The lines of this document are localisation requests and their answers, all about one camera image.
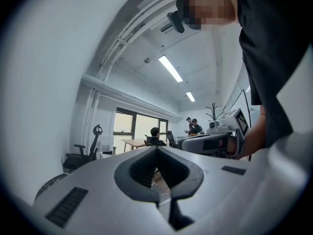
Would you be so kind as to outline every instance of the chair armrest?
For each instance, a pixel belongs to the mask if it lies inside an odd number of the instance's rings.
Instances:
[[[86,148],[86,146],[80,145],[80,144],[75,144],[74,146],[75,146],[75,147],[78,147],[78,148]]]

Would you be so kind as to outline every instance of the person sitting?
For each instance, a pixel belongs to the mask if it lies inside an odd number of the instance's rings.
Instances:
[[[160,129],[157,127],[153,127],[150,131],[151,133],[151,140],[150,143],[151,145],[158,145],[158,146],[166,146],[166,144],[162,141],[159,140],[160,138]]]
[[[198,125],[198,121],[195,118],[191,122],[193,125],[190,129],[190,134],[197,134],[202,131],[202,127]]]

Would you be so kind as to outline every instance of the camera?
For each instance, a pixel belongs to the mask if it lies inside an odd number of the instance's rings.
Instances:
[[[217,132],[217,127],[219,123],[217,121],[212,121],[209,123],[209,133]]]

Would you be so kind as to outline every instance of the coat rack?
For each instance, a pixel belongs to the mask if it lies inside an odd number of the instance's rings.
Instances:
[[[219,114],[218,116],[215,115],[215,109],[216,109],[217,107],[218,107],[218,106],[215,107],[215,103],[212,103],[212,108],[206,106],[206,108],[208,108],[208,109],[210,109],[210,110],[212,111],[212,115],[213,115],[213,116],[211,116],[211,115],[208,114],[208,113],[205,113],[205,114],[209,115],[209,116],[213,119],[212,121],[216,121],[217,118],[218,118],[220,115],[223,114],[223,112],[222,112],[222,113]]]

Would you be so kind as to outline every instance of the ceiling light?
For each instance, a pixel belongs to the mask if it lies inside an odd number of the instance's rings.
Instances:
[[[191,100],[191,102],[194,102],[195,99],[194,97],[192,96],[191,92],[186,92],[187,96],[189,97],[189,99]]]
[[[166,67],[166,69],[172,74],[172,76],[176,79],[177,82],[181,82],[182,78],[178,74],[177,70],[175,70],[174,66],[168,61],[166,56],[161,56],[159,61]]]

